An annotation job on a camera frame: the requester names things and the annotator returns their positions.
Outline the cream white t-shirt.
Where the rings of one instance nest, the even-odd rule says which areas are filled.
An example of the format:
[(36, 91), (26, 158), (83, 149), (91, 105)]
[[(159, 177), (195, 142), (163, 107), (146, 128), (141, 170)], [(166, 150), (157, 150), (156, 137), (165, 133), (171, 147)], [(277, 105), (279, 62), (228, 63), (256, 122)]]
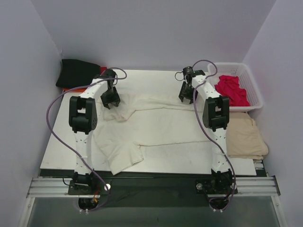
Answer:
[(143, 148), (207, 142), (193, 105), (166, 94), (121, 94), (121, 102), (105, 108), (98, 101), (94, 140), (116, 175), (144, 160)]

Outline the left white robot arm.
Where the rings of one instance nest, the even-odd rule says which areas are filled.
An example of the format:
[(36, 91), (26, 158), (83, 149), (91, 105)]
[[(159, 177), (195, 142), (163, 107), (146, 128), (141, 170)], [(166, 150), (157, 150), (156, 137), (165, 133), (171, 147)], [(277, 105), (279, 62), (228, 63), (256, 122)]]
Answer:
[(106, 69), (96, 79), (92, 86), (79, 96), (72, 96), (69, 102), (69, 126), (71, 126), (76, 141), (76, 151), (80, 156), (76, 159), (76, 168), (72, 178), (80, 191), (89, 195), (95, 191), (97, 180), (93, 174), (92, 136), (98, 124), (96, 102), (100, 99), (107, 109), (111, 105), (118, 107), (121, 100), (114, 86), (117, 73)]

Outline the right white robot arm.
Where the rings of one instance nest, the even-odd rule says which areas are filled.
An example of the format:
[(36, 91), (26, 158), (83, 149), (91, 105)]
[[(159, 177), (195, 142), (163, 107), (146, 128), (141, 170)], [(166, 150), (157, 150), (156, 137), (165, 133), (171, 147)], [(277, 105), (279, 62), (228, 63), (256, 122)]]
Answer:
[(215, 177), (210, 181), (210, 189), (221, 193), (227, 182), (222, 175), (232, 179), (235, 176), (234, 168), (227, 157), (226, 131), (230, 120), (229, 98), (220, 95), (207, 82), (202, 70), (193, 70), (191, 66), (183, 68), (183, 83), (179, 92), (179, 99), (189, 100), (194, 104), (194, 111), (203, 133), (212, 145), (211, 173)]

